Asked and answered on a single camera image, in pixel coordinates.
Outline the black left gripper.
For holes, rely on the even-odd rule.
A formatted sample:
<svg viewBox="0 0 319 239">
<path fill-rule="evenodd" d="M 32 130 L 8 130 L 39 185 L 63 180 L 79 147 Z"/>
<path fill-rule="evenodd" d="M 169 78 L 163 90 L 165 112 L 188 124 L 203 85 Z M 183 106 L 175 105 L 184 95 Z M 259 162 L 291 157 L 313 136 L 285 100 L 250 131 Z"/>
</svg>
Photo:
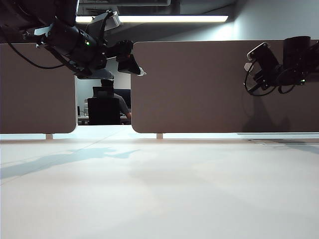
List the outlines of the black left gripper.
<svg viewBox="0 0 319 239">
<path fill-rule="evenodd" d="M 118 71 L 122 73 L 135 74 L 137 76 L 145 76 L 147 73 L 140 67 L 132 54 L 133 42 L 125 40 L 118 42 L 119 53 L 116 57 L 118 62 Z"/>
</svg>

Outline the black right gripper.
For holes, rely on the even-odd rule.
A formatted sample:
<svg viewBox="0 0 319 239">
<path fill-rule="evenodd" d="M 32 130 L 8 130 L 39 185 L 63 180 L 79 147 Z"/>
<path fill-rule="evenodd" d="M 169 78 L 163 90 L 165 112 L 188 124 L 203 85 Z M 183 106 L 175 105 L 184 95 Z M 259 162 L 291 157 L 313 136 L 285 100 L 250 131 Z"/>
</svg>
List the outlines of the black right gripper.
<svg viewBox="0 0 319 239">
<path fill-rule="evenodd" d="M 279 75 L 281 65 L 268 47 L 260 47 L 256 50 L 256 61 L 260 70 L 253 76 L 256 84 L 252 90 L 259 88 L 267 90 L 269 88 L 268 84 L 271 84 Z"/>
</svg>

